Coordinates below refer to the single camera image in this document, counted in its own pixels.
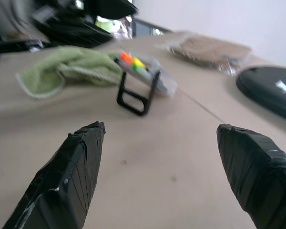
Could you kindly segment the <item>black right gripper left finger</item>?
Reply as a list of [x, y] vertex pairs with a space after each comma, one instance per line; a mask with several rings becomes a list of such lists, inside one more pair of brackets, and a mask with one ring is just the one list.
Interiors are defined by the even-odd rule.
[[36, 173], [2, 229], [82, 229], [95, 192], [103, 122], [69, 133]]

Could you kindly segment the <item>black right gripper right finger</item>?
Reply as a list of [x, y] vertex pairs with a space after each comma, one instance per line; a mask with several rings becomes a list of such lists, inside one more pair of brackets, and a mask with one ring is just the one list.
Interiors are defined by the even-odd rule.
[[243, 211], [257, 229], [286, 229], [286, 153], [260, 133], [220, 124], [220, 158]]

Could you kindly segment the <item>black cap with white logo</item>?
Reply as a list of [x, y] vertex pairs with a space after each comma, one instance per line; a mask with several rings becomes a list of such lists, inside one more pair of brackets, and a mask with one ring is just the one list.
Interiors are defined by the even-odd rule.
[[236, 86], [254, 102], [286, 119], [286, 68], [246, 69], [238, 74]]

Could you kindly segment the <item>green towel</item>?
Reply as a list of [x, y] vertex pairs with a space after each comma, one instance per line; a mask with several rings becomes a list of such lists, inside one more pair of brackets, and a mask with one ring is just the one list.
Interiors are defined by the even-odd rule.
[[122, 69], [114, 61], [117, 53], [87, 48], [61, 47], [21, 73], [17, 82], [28, 96], [47, 99], [60, 93], [68, 83], [114, 86], [122, 78]]

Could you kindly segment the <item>black phone stand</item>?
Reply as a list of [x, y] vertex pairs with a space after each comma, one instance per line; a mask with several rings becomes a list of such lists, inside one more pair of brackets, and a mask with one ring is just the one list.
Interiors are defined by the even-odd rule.
[[[143, 97], [143, 96], [141, 96], [141, 95], [135, 93], [134, 91], [131, 91], [131, 90], [129, 90], [129, 89], [127, 89], [125, 87], [125, 81], [126, 81], [127, 72], [123, 71], [122, 79], [121, 79], [121, 82], [120, 82], [119, 91], [118, 91], [117, 99], [116, 99], [117, 104], [119, 106], [125, 108], [126, 110], [136, 114], [137, 116], [145, 116], [145, 115], [147, 115], [148, 112], [149, 112], [149, 109], [150, 109], [150, 106], [151, 106], [151, 103], [152, 103], [155, 91], [156, 91], [156, 87], [157, 87], [157, 83], [158, 83], [159, 78], [160, 78], [160, 74], [161, 74], [160, 71], [158, 71], [154, 75], [154, 78], [153, 78], [153, 81], [152, 81], [152, 86], [151, 86], [151, 89], [150, 89], [150, 92], [149, 92], [149, 97]], [[133, 106], [130, 106], [128, 103], [126, 103], [124, 101], [124, 99], [123, 99], [123, 94], [128, 94], [131, 97], [141, 101], [142, 104], [143, 104], [143, 110], [140, 111], [137, 108], [135, 108]]]

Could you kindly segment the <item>bagged beige woven item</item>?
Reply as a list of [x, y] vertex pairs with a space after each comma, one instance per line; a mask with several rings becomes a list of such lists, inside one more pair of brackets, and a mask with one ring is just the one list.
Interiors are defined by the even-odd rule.
[[217, 38], [186, 32], [156, 45], [194, 65], [230, 76], [236, 75], [253, 55], [252, 48]]

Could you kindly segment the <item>clear bag of markers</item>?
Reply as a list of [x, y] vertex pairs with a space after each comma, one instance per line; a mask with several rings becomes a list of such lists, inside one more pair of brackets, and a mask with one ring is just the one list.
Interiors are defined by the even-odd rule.
[[135, 52], [119, 52], [116, 60], [124, 71], [149, 86], [159, 73], [157, 93], [172, 97], [177, 92], [177, 82], [165, 72], [157, 59]]

